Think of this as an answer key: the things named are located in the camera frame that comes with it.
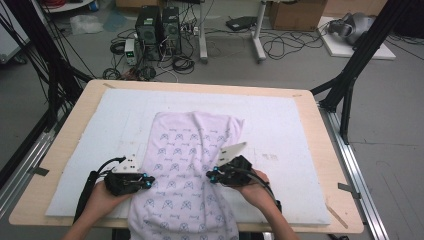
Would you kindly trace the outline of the wide black computer tower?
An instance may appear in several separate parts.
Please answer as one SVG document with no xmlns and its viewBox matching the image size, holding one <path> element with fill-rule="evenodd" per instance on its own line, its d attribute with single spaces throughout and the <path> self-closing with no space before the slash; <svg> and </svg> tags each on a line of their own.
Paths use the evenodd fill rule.
<svg viewBox="0 0 424 240">
<path fill-rule="evenodd" d="M 138 14 L 135 29 L 143 56 L 147 60 L 157 61 L 160 58 L 159 43 L 162 41 L 160 8 L 150 5 L 142 6 Z"/>
</svg>

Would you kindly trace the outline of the pale pink printed towel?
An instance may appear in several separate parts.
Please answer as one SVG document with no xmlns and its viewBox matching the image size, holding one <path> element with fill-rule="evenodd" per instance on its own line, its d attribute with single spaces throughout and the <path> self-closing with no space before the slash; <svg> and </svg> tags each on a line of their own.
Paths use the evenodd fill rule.
<svg viewBox="0 0 424 240">
<path fill-rule="evenodd" d="M 242 128 L 242 120 L 228 115 L 157 114 L 142 163 L 155 181 L 132 197 L 130 240 L 238 240 L 231 207 L 206 172 Z"/>
</svg>

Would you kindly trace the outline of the white power supply box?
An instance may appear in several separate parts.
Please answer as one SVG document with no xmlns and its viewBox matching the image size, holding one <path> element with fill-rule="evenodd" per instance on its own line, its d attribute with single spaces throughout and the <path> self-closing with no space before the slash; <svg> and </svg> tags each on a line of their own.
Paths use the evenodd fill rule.
<svg viewBox="0 0 424 240">
<path fill-rule="evenodd" d="M 125 41 L 124 54 L 128 65 L 134 66 L 137 63 L 134 39 L 127 39 Z"/>
</svg>

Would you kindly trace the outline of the brown cardboard box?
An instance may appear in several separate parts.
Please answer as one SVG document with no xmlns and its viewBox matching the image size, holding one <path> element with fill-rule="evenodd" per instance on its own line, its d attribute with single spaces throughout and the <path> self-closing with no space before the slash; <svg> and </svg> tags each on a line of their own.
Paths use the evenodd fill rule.
<svg viewBox="0 0 424 240">
<path fill-rule="evenodd" d="M 274 30 L 314 31 L 328 0 L 290 0 L 273 2 L 269 20 Z"/>
</svg>

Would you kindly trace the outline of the aluminium rail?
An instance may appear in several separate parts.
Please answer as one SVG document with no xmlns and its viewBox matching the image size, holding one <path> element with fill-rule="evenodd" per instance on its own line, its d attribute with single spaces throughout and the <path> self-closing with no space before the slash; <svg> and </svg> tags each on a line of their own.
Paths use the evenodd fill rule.
<svg viewBox="0 0 424 240">
<path fill-rule="evenodd" d="M 9 161 L 0 170 L 0 220 L 10 212 L 32 177 L 28 170 L 41 167 L 41 163 L 53 144 L 69 113 L 60 110 L 57 120 L 51 123 L 45 112 L 29 135 L 24 139 Z"/>
<path fill-rule="evenodd" d="M 363 177 L 353 148 L 343 140 L 342 135 L 339 133 L 341 121 L 336 113 L 328 112 L 322 107 L 319 107 L 319 111 L 327 125 L 329 134 L 335 141 L 336 150 L 342 162 L 342 169 L 348 178 L 350 192 L 353 194 L 353 198 L 359 203 L 360 215 L 364 219 L 365 227 L 370 232 L 373 240 L 390 240 Z"/>
</svg>

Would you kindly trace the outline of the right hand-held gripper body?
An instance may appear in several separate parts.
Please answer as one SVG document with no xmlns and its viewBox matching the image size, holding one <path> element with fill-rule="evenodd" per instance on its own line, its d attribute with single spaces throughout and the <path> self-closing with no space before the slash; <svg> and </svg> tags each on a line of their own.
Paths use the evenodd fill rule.
<svg viewBox="0 0 424 240">
<path fill-rule="evenodd" d="M 246 146 L 247 143 L 242 142 L 220 149 L 216 165 L 222 171 L 219 183 L 227 186 L 243 186 L 250 182 L 247 173 L 252 170 L 252 164 L 241 155 Z"/>
</svg>

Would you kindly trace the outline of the person's right hand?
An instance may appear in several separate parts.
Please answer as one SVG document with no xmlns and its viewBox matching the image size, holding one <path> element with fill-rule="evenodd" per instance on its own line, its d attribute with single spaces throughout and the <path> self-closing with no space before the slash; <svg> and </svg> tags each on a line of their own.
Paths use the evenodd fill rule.
<svg viewBox="0 0 424 240">
<path fill-rule="evenodd" d="M 266 188 L 255 181 L 242 187 L 235 187 L 235 190 L 239 191 L 248 203 L 258 208 L 262 213 L 279 211 L 273 197 L 267 192 Z"/>
</svg>

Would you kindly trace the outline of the black metal frame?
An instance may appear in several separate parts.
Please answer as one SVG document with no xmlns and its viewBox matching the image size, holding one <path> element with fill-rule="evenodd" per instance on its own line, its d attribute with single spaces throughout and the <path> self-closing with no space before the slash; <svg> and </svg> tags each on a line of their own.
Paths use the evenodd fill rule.
<svg viewBox="0 0 424 240">
<path fill-rule="evenodd" d="M 11 21 L 6 19 L 7 15 L 0 14 L 0 25 L 28 57 L 38 78 L 48 86 L 45 119 L 46 127 L 52 128 L 59 122 L 61 107 L 73 107 L 83 92 L 81 83 L 88 83 L 94 77 L 73 67 L 61 54 L 31 0 L 0 0 L 0 6 L 8 7 L 37 51 L 38 57 L 23 43 Z"/>
<path fill-rule="evenodd" d="M 339 103 L 343 102 L 339 134 L 345 144 L 349 144 L 348 129 L 356 80 L 413 1 L 387 0 L 343 70 L 332 80 L 311 90 L 313 95 L 329 91 L 319 102 L 319 106 L 327 112 L 335 113 Z"/>
</svg>

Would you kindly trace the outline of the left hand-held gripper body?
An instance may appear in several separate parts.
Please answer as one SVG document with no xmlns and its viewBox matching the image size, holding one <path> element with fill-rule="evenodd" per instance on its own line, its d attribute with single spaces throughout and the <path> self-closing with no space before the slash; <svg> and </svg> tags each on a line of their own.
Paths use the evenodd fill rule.
<svg viewBox="0 0 424 240">
<path fill-rule="evenodd" d="M 106 170 L 104 182 L 106 189 L 114 196 L 132 194 L 140 190 L 143 186 L 145 174 L 136 169 L 132 159 L 117 157 L 112 159 L 118 164 Z"/>
</svg>

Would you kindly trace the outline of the thin wooden stick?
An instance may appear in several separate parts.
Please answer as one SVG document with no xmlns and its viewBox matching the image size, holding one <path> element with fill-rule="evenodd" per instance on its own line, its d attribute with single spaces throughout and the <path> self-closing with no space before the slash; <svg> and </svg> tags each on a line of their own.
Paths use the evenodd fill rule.
<svg viewBox="0 0 424 240">
<path fill-rule="evenodd" d="M 341 225 L 343 228 L 348 229 L 348 224 L 342 219 L 342 217 L 331 207 L 330 201 L 328 198 L 325 199 L 325 205 L 329 213 L 334 217 L 334 219 Z"/>
</svg>

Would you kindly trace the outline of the white floor board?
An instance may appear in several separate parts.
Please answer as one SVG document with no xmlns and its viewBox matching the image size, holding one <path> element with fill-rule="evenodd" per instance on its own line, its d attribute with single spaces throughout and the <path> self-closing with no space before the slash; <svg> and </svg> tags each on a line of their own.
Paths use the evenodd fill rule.
<svg viewBox="0 0 424 240">
<path fill-rule="evenodd" d="M 350 58 L 353 53 L 353 47 L 337 34 L 327 32 L 327 26 L 333 17 L 322 17 L 319 21 L 319 33 L 326 46 L 327 51 L 332 57 Z M 395 60 L 395 54 L 385 45 L 382 44 L 372 57 L 373 60 Z"/>
</svg>

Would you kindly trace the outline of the clear plastic bag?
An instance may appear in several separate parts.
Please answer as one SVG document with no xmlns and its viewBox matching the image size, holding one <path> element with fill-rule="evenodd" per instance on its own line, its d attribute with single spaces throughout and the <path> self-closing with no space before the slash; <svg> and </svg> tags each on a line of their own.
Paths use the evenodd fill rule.
<svg viewBox="0 0 424 240">
<path fill-rule="evenodd" d="M 73 35 L 95 34 L 103 31 L 103 25 L 96 16 L 77 15 L 70 18 Z"/>
</svg>

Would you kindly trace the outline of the person's left hand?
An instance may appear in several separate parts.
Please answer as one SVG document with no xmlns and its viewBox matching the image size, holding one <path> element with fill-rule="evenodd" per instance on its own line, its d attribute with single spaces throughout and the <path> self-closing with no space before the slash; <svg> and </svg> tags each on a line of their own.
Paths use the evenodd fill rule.
<svg viewBox="0 0 424 240">
<path fill-rule="evenodd" d="M 110 214 L 119 204 L 131 197 L 132 194 L 114 196 L 107 190 L 105 183 L 99 181 L 93 188 L 82 217 L 96 222 Z"/>
</svg>

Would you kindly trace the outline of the light wooden table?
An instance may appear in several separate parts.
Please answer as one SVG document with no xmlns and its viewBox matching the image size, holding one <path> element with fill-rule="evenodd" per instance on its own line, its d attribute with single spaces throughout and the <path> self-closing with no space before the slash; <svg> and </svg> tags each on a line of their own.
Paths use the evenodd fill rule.
<svg viewBox="0 0 424 240">
<path fill-rule="evenodd" d="M 41 167 L 48 169 L 49 173 L 46 176 L 34 175 L 32 177 L 28 187 L 10 215 L 9 220 L 12 224 L 33 226 L 67 226 L 71 224 L 76 210 L 71 216 L 49 216 L 46 210 L 56 192 L 65 166 L 75 151 L 103 94 L 109 89 L 250 95 L 294 99 L 298 106 L 299 115 L 324 199 L 328 198 L 331 207 L 348 224 L 348 229 L 339 225 L 328 210 L 330 223 L 327 226 L 295 226 L 290 224 L 298 232 L 359 233 L 362 231 L 363 226 L 352 197 L 348 192 L 338 189 L 337 184 L 344 183 L 345 178 L 330 137 L 310 92 L 291 89 L 181 83 L 141 83 L 111 80 L 96 80 L 87 85 L 41 164 Z M 121 204 L 107 218 L 107 225 L 129 227 L 128 216 L 130 205 L 131 200 Z M 236 221 L 236 224 L 239 232 L 264 231 L 267 229 L 265 218 L 259 223 L 239 223 Z"/>
</svg>

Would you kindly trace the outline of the grey robot head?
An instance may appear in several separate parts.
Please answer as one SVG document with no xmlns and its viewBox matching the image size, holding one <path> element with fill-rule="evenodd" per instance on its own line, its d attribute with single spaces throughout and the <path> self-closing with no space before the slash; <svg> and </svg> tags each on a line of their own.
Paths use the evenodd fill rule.
<svg viewBox="0 0 424 240">
<path fill-rule="evenodd" d="M 348 44 L 354 45 L 374 23 L 375 18 L 364 13 L 347 13 L 341 19 L 332 20 L 327 28 L 328 33 L 336 33 Z"/>
</svg>

